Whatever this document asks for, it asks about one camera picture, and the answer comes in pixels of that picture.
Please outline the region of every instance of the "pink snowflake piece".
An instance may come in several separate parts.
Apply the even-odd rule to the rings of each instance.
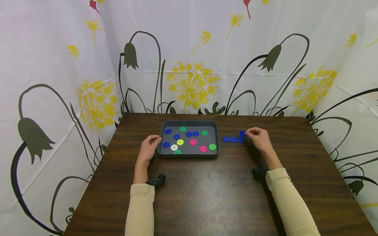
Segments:
[[[201,146],[201,147],[200,147],[200,151],[201,151],[202,153],[207,152],[207,150],[208,150],[208,148],[207,148],[206,146]]]
[[[197,144],[197,140],[192,139],[190,140],[190,145],[195,146]]]

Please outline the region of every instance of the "white backdrop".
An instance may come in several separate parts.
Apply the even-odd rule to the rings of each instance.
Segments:
[[[125,112],[307,116],[378,231],[377,6],[1,3],[0,231],[62,234]]]

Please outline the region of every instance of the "plastic tray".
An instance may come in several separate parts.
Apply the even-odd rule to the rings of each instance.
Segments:
[[[186,127],[184,132],[180,131],[180,127]],[[166,134],[165,130],[171,129],[170,134]],[[203,136],[201,132],[206,130],[208,134]],[[186,137],[187,132],[199,132],[197,137]],[[177,140],[174,139],[174,135],[179,134],[180,139],[184,140],[184,144],[178,146],[181,154],[175,154],[171,150],[172,144],[177,144]],[[162,141],[157,147],[157,152],[163,157],[216,157],[219,153],[219,137],[217,123],[213,120],[166,120],[161,125],[160,136]],[[190,140],[195,139],[197,144],[192,146]],[[164,142],[169,142],[170,145],[167,148],[163,147]],[[210,150],[209,145],[215,144],[217,148]],[[206,146],[207,151],[205,153],[200,151],[201,146]]]

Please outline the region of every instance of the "finger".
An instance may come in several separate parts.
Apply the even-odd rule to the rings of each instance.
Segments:
[[[151,144],[151,146],[153,146],[153,147],[156,149],[156,148],[158,147],[158,145],[160,144],[161,140],[162,140],[161,137],[157,138],[157,139],[155,140],[155,142],[153,142],[153,143]]]
[[[253,134],[259,134],[263,129],[259,128],[259,127],[253,127],[253,128],[250,128],[250,129],[247,129],[246,132],[250,132],[250,133],[253,133]]]
[[[148,142],[150,143],[150,141],[154,140],[154,139],[157,139],[159,138],[160,136],[159,135],[149,135],[145,140],[144,142]]]
[[[256,135],[254,135],[254,134],[252,134],[252,133],[250,133],[250,132],[245,132],[245,135],[247,135],[247,137],[248,138],[250,138],[250,139],[254,139],[254,138],[256,138]]]

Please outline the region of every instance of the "table surface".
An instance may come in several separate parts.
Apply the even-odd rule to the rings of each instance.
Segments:
[[[140,143],[165,120],[215,120],[220,139],[258,126],[310,209],[321,235],[376,235],[305,118],[126,114],[121,120],[64,235],[124,235],[130,186]],[[155,235],[284,235],[263,184],[253,179],[258,154],[243,144],[220,144],[215,159],[156,157]]]

